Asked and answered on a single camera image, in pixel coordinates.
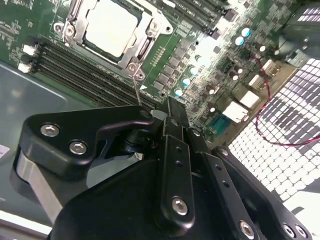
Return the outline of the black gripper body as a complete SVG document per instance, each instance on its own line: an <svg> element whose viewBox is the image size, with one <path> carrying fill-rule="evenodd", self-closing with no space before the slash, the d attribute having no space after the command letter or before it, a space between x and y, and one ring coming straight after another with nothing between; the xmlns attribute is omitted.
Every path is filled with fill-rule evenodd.
<svg viewBox="0 0 320 240"><path fill-rule="evenodd" d="M172 240L155 222L159 163L138 162L69 201L51 240ZM192 176L195 221L182 240L239 240L208 177Z"/></svg>

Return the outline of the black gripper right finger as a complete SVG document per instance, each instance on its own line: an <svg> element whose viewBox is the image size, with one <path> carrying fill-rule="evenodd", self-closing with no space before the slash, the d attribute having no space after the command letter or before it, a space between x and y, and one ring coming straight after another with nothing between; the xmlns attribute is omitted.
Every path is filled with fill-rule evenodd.
<svg viewBox="0 0 320 240"><path fill-rule="evenodd" d="M185 106L178 102L176 115L182 124L193 164L212 187L225 221L226 240L311 240L312 234L224 146L210 150L203 135L190 127Z"/></svg>

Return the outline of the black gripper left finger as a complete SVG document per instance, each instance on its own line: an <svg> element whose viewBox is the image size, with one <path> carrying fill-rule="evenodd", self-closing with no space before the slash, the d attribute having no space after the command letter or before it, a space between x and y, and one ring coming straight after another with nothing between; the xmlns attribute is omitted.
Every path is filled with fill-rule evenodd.
<svg viewBox="0 0 320 240"><path fill-rule="evenodd" d="M158 162L154 215L169 223L193 220L190 148L183 127L169 115L159 119L139 105L36 114L24 121L18 148L16 174L53 223L69 201L91 188L91 167L134 151L146 156L136 163Z"/></svg>

